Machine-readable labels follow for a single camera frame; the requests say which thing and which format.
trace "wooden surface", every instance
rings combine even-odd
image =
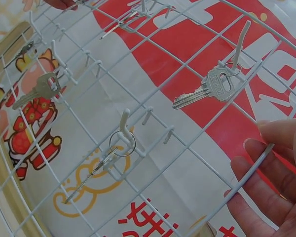
[[[5,62],[9,62],[12,60],[15,55],[20,51],[20,49],[24,46],[25,40],[23,37],[20,37],[21,34],[24,33],[24,36],[29,39],[33,35],[33,28],[30,27],[28,22],[21,22],[18,24],[1,42],[0,42],[0,57],[2,54]],[[2,73],[3,64],[0,60],[0,82],[4,76]],[[9,175],[9,170],[13,168],[9,155],[5,146],[3,145],[3,141],[0,141],[0,186],[6,180]],[[30,210],[30,203],[28,202],[25,193],[22,190],[20,181],[17,176],[13,175],[14,180],[20,190],[22,196],[24,197],[25,202],[27,203]],[[17,193],[17,188],[12,183],[12,180],[9,179],[2,192],[0,192],[0,209],[12,229],[15,231],[19,225],[23,222],[23,220],[29,215],[28,211],[23,204],[20,195]],[[50,232],[47,230],[46,226],[39,220],[37,215],[35,215],[37,222],[42,228],[43,232],[47,237],[51,237]],[[3,220],[0,218],[0,237],[5,237],[8,235],[7,227],[5,226]],[[27,221],[22,229],[18,231],[16,234],[17,237],[39,237],[42,236],[34,224],[33,220]]]

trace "cartoon character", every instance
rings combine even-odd
[[[36,85],[37,78],[44,73],[40,65],[42,65],[47,72],[52,72],[59,67],[58,62],[53,59],[50,49],[47,49],[38,60],[39,62],[33,64],[25,72],[20,81],[14,84],[13,89],[17,96],[21,93],[29,93]],[[20,72],[23,72],[30,61],[31,60],[26,55],[22,56],[16,60],[16,68]],[[11,91],[7,93],[6,98],[1,110],[6,110],[8,112],[15,102],[15,98]],[[31,149],[22,164],[16,170],[20,180],[25,179],[29,163],[32,164],[35,170],[40,170],[45,167],[44,159],[37,147],[34,146],[31,148],[33,138],[30,131],[33,133],[35,139],[39,139],[38,144],[48,162],[52,161],[59,154],[62,143],[62,138],[60,136],[51,135],[52,128],[46,131],[46,128],[56,119],[58,114],[56,105],[51,99],[44,99],[43,97],[35,98],[33,101],[30,101],[22,111],[28,126],[23,121],[21,115],[19,115],[14,121],[12,129],[3,137],[8,146],[9,155],[14,166],[22,159],[28,150]]]
[[[34,5],[34,2],[36,7],[38,7],[40,0],[22,0],[22,3],[24,4],[23,11],[27,12],[31,10],[32,6]]]

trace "red background print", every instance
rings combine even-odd
[[[100,9],[112,17],[118,18],[131,8],[130,6],[127,6],[130,2],[132,2],[132,0],[111,0],[101,6]],[[261,16],[262,13],[266,14],[267,18],[265,19],[265,23],[296,45],[296,39],[290,35],[277,17],[270,10],[265,8],[258,0],[229,0],[229,2],[239,6],[247,12],[253,12],[256,16]],[[237,17],[241,16],[240,12],[222,2],[218,2],[208,7],[206,11],[213,16],[213,19],[206,25],[216,32],[221,32]],[[158,13],[157,16],[164,14],[165,12],[166,9]],[[98,11],[94,11],[94,16],[101,28],[106,27],[112,22],[110,18]],[[246,20],[250,20],[250,18],[244,16],[241,20],[231,26],[230,29],[223,34],[223,36],[231,40],[233,43],[237,43],[239,34]],[[144,18],[139,18],[130,26],[136,27],[142,21],[144,21]],[[148,36],[156,30],[157,27],[154,24],[153,19],[150,19],[141,28],[139,28],[138,32],[144,36]],[[137,33],[129,33],[120,28],[116,29],[115,32],[124,40],[130,49],[143,40],[143,37]],[[246,48],[250,44],[254,43],[266,33],[269,33],[269,31],[265,27],[252,21],[250,29],[245,37],[243,48]],[[210,32],[204,27],[185,19],[172,27],[160,30],[150,39],[171,52],[183,62],[186,62],[215,36],[216,34]],[[273,36],[277,41],[280,40],[277,36]],[[230,45],[225,40],[218,38],[188,65],[202,76],[206,76],[207,72],[217,65],[217,61],[224,59],[233,49],[234,46]],[[296,58],[296,51],[285,43],[282,43],[277,50],[282,50]],[[135,49],[132,54],[144,71],[149,75],[155,86],[162,84],[181,66],[178,61],[148,41]],[[286,65],[278,72],[278,75],[284,78],[288,77],[289,79],[292,73],[294,73],[294,70],[292,70],[292,68]],[[246,74],[248,71],[249,70],[243,69],[242,72]],[[194,91],[200,83],[201,81],[198,76],[184,68],[176,76],[174,76],[161,89],[161,91],[169,100],[173,101],[174,98],[180,94]],[[296,79],[291,84],[291,88],[294,88],[295,86]],[[287,102],[289,101],[289,90],[286,90],[284,93],[279,93],[277,90],[261,80],[259,76],[255,76],[251,80],[250,88],[256,102],[260,100],[260,94],[268,95]],[[237,96],[235,102],[255,119],[253,109],[245,91],[242,91]],[[204,127],[224,105],[225,103],[219,102],[214,98],[205,98],[201,101],[193,103],[190,106],[184,107],[182,110],[200,127]],[[293,109],[292,106],[284,107],[275,103],[273,103],[273,105],[279,108],[286,115],[289,115]],[[260,140],[260,135],[256,126],[234,106],[229,106],[225,112],[216,119],[211,126],[209,126],[206,133],[211,136],[211,138],[230,158],[237,155],[247,157],[247,154],[242,146],[243,142],[247,138]],[[296,172],[296,169],[294,169],[288,162],[285,162],[285,164]]]

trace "key head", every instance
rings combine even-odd
[[[29,42],[26,46],[24,46],[21,51],[20,54],[26,54],[32,47],[34,46],[34,41]]]
[[[227,101],[235,93],[234,85],[228,75],[229,72],[225,68],[215,68],[208,72],[206,85],[210,87],[210,96],[215,96],[220,101]]]
[[[54,83],[56,85],[55,89],[52,89],[50,85],[50,78],[54,79]],[[50,72],[40,76],[37,79],[35,90],[37,91],[37,93],[39,93],[41,97],[44,97],[45,99],[51,99],[52,97],[56,96],[61,90],[60,84],[57,79],[57,75],[53,72]]]

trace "human hand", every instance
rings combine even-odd
[[[265,142],[275,144],[274,152],[296,166],[296,118],[270,123],[260,122],[258,128]],[[244,144],[253,161],[259,158],[266,146],[253,139]],[[238,180],[250,167],[243,157],[235,157],[231,161],[231,168]],[[274,192],[257,173],[251,176],[243,189],[279,230],[275,231],[266,224],[239,193],[227,203],[231,215],[247,237],[296,237],[296,175],[274,153],[265,158],[259,169],[287,200]]]
[[[75,4],[73,0],[44,0],[47,4],[53,6],[54,8],[65,10],[68,7],[71,7]],[[76,11],[78,6],[72,8],[73,11]]]

